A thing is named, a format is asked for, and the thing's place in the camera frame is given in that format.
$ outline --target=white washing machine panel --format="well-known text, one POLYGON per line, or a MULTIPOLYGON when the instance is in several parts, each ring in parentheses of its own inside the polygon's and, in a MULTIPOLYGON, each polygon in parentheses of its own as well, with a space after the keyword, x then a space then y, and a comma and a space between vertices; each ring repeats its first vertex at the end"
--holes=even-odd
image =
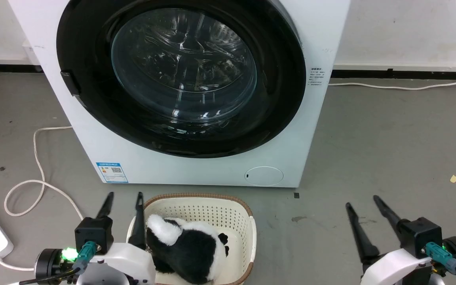
POLYGON ((292 21, 302 47, 306 65, 302 103, 286 128, 270 141, 246 152, 217 158, 180 157, 153 151, 109 130, 71 95, 61 77, 56 37, 68 0, 49 1, 46 5, 41 0, 9 3, 103 182, 299 186, 350 0, 275 2, 282 15, 292 21), (108 173, 103 173, 103 166, 108 173))

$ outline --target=basket rim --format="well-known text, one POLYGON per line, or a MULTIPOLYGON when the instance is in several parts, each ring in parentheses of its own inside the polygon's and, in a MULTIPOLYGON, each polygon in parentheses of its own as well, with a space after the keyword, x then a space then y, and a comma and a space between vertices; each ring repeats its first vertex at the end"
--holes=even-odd
MULTIPOLYGON (((241 199, 233 196, 228 196, 228 195, 220 195, 220 194, 207 194, 207 193, 176 193, 176 194, 163 194, 163 195, 158 195, 150 198, 144 203, 144 209, 147 208, 150 204, 158 201, 158 200, 163 200, 163 199, 170 199, 170 198, 214 198, 214 199, 223 199, 223 200, 230 200, 233 202, 239 203, 241 206, 244 207, 244 209, 247 211, 247 214, 252 217, 253 212, 249 208, 249 206, 246 204, 246 202, 242 201, 241 199)), ((222 284, 222 285, 240 285, 246 281, 246 279, 249 277, 249 274, 251 274, 251 271, 253 270, 254 262, 249 262, 246 271, 240 276, 239 279, 232 283, 227 283, 227 284, 222 284)), ((156 285, 170 285, 170 284, 164 284, 164 283, 156 283, 156 285)))
POLYGON ((233 202, 239 203, 241 206, 246 209, 246 212, 250 217, 253 216, 253 212, 249 208, 249 206, 246 204, 246 202, 242 201, 241 199, 233 196, 228 196, 228 195, 220 195, 220 194, 208 194, 208 193, 176 193, 176 194, 163 194, 163 195, 158 195, 150 198, 144 203, 144 208, 147 208, 150 204, 153 202, 156 202, 158 200, 163 200, 163 199, 170 199, 170 198, 214 198, 214 199, 223 199, 223 200, 230 200, 233 202))

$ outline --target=laundry basket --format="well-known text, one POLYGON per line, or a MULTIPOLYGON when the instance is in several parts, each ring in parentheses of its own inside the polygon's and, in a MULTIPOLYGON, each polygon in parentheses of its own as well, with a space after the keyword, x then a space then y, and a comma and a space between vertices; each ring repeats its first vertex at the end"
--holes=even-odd
MULTIPOLYGON (((145 202, 145 220, 155 213, 164 218, 210 223, 219 233, 228 235, 230 252, 226 265, 214 285, 242 285, 253 268, 257 250, 257 228, 251 209, 239 198, 214 194, 170 194, 145 202)), ((188 285, 177 274, 156 275, 161 285, 188 285)))

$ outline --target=black baseboard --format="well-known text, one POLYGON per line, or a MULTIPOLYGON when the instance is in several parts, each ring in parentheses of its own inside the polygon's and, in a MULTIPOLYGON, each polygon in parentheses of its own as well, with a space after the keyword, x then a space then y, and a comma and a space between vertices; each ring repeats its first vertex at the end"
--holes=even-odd
POLYGON ((42 73, 39 65, 0 65, 0 72, 42 73))
MULTIPOLYGON (((0 65, 0 72, 40 73, 39 65, 0 65)), ((334 70, 331 78, 386 78, 456 80, 456 72, 419 72, 388 70, 334 70)))
POLYGON ((456 80, 456 72, 420 72, 389 70, 333 70, 331 78, 386 78, 456 80))

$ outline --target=blue and white sticker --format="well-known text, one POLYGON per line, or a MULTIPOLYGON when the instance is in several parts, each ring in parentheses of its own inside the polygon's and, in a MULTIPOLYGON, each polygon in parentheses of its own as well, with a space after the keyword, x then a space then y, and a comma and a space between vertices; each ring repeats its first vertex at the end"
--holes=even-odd
POLYGON ((98 169, 107 183, 128 183, 123 168, 119 163, 96 162, 98 169))

